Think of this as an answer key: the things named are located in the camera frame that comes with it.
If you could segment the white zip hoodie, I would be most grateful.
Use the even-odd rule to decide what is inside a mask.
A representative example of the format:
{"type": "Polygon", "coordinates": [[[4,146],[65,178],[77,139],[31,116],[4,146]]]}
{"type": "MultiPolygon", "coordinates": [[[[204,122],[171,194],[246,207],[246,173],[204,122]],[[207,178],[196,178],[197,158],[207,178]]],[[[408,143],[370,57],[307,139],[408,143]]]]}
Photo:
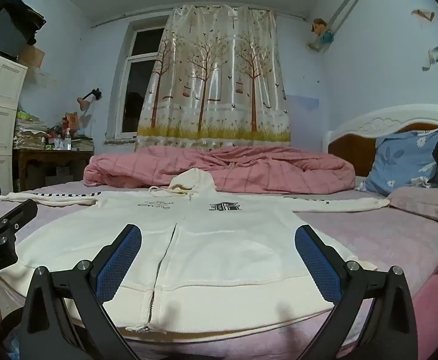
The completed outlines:
{"type": "Polygon", "coordinates": [[[25,294],[37,267],[71,268],[110,244],[127,224],[142,246],[105,305],[116,326],[132,332],[212,334],[258,330],[322,314],[321,296],[294,245],[303,211],[360,212],[384,198],[307,200],[214,189],[101,192],[90,207],[56,219],[17,247],[0,272],[25,294]]]}

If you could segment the dark wooden desk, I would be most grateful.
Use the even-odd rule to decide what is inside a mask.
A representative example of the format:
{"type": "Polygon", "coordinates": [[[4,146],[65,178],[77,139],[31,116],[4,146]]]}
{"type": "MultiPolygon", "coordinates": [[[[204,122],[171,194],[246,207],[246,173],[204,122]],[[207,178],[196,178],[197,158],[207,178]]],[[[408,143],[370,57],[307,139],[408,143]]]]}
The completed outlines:
{"type": "Polygon", "coordinates": [[[29,150],[12,151],[13,191],[81,181],[93,151],[29,150]]]}

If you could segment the stack of papers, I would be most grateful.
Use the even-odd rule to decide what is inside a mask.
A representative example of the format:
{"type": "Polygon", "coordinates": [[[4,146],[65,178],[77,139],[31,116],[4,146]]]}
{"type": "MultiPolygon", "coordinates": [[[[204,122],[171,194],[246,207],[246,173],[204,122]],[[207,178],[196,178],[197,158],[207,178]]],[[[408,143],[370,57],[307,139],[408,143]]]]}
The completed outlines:
{"type": "Polygon", "coordinates": [[[13,136],[14,149],[43,150],[48,139],[47,125],[25,111],[17,111],[13,136]]]}

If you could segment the pink bed sheet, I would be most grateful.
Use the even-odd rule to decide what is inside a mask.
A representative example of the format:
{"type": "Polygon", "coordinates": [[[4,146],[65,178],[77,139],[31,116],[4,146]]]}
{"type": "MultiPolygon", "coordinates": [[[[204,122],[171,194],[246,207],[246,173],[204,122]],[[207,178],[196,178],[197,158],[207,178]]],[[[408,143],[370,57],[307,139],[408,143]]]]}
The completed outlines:
{"type": "MultiPolygon", "coordinates": [[[[438,223],[394,208],[300,216],[380,269],[404,269],[416,312],[418,357],[438,359],[438,223]]],[[[163,359],[175,351],[222,359],[296,359],[324,321],[319,315],[230,340],[172,345],[133,340],[130,345],[142,359],[163,359]]]]}

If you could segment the pink desk lamp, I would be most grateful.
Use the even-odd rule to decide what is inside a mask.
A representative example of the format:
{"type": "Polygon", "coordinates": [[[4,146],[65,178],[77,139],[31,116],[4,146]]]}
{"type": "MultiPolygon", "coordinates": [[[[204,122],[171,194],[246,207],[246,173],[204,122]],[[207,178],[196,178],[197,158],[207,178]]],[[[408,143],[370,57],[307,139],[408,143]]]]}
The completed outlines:
{"type": "Polygon", "coordinates": [[[85,112],[90,108],[93,101],[99,101],[101,97],[102,97],[101,90],[99,88],[93,88],[91,92],[89,92],[83,97],[78,97],[76,101],[79,105],[80,111],[85,112]]]}

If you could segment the pink pillow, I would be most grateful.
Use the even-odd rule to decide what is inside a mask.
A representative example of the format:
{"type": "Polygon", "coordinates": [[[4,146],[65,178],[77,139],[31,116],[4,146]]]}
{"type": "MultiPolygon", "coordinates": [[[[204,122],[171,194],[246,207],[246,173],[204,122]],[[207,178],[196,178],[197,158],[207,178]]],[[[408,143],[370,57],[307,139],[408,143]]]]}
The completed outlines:
{"type": "Polygon", "coordinates": [[[402,187],[387,199],[396,209],[438,221],[438,188],[402,187]]]}

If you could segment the cardboard box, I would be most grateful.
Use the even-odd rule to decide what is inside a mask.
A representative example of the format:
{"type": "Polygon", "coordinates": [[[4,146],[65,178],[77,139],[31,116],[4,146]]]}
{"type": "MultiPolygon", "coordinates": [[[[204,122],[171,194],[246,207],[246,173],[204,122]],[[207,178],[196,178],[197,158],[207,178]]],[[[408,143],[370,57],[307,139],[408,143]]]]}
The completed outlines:
{"type": "Polygon", "coordinates": [[[40,68],[45,52],[35,46],[26,46],[18,56],[18,62],[32,68],[40,68]]]}

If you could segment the blue floral pillow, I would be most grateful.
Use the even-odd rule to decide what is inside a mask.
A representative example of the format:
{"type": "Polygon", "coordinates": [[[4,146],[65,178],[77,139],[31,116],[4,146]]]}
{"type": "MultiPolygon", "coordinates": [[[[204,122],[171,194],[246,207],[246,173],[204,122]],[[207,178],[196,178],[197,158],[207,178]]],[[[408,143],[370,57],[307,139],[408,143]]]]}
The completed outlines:
{"type": "Polygon", "coordinates": [[[433,151],[438,128],[381,136],[368,176],[358,190],[387,196],[402,187],[429,188],[437,172],[433,151]]]}

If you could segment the white carved headboard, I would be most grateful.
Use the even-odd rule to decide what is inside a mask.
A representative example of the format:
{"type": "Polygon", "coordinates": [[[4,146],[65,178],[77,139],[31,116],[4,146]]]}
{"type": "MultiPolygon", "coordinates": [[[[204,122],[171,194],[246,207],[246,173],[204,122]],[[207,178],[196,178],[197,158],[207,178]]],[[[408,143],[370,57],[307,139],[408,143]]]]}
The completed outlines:
{"type": "Polygon", "coordinates": [[[438,105],[391,106],[360,115],[327,131],[322,151],[352,164],[357,176],[367,176],[373,167],[377,138],[435,128],[438,128],[438,105]]]}

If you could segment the pink plaid quilt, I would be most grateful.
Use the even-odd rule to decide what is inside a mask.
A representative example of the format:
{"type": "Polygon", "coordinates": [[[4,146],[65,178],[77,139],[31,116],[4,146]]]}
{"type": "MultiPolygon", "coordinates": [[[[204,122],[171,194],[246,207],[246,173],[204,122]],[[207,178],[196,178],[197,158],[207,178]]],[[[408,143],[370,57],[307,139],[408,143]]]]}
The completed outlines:
{"type": "Polygon", "coordinates": [[[94,155],[83,183],[116,188],[166,186],[197,168],[221,192],[245,194],[334,194],[356,186],[354,167],[331,154],[285,146],[236,146],[206,151],[158,145],[133,153],[94,155]]]}

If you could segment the tree print curtain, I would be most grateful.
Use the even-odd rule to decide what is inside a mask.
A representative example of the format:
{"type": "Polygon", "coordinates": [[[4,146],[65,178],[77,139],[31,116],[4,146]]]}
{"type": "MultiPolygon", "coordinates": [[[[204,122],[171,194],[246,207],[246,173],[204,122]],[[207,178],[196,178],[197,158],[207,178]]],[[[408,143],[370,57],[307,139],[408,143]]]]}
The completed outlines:
{"type": "Polygon", "coordinates": [[[290,142],[274,13],[227,5],[176,8],[159,43],[135,147],[290,142]]]}

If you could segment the window frame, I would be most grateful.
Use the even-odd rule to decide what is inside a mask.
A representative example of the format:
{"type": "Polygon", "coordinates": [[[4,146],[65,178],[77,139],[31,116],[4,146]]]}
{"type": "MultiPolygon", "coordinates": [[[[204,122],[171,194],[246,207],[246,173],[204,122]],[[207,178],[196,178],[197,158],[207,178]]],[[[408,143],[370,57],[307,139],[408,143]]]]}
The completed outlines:
{"type": "Polygon", "coordinates": [[[136,136],[150,76],[159,52],[166,18],[130,24],[116,71],[115,119],[112,137],[130,140],[136,136]]]}

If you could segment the doll wall hanging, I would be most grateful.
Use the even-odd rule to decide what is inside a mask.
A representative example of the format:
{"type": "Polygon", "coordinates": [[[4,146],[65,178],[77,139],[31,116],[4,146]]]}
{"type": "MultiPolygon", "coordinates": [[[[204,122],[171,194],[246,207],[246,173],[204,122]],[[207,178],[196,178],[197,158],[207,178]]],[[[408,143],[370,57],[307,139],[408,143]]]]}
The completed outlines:
{"type": "Polygon", "coordinates": [[[316,35],[316,40],[308,43],[310,50],[319,52],[333,42],[334,34],[323,19],[314,19],[311,23],[311,31],[316,35]]]}

